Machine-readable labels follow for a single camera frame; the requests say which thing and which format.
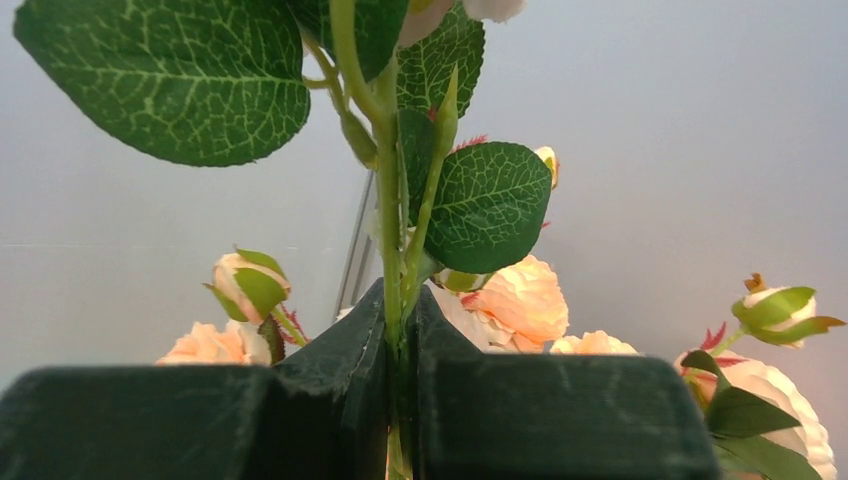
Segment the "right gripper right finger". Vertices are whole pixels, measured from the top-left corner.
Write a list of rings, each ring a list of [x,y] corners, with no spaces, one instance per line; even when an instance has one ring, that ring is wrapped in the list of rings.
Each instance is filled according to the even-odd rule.
[[[488,354],[428,288],[415,311],[419,479],[717,479],[697,408],[666,361]]]

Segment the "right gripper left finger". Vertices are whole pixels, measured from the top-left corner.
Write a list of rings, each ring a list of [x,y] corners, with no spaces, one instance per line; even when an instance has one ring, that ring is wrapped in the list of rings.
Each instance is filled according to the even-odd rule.
[[[272,367],[51,367],[1,400],[5,479],[380,479],[383,284]]]

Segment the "large pink rose stem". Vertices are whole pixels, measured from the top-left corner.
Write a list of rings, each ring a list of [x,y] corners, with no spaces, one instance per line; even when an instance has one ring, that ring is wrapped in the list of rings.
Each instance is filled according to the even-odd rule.
[[[26,1],[15,38],[100,129],[192,167],[264,158],[326,91],[377,177],[389,471],[416,458],[408,328],[423,283],[489,275],[535,245],[552,173],[511,142],[456,144],[486,20],[520,1]]]

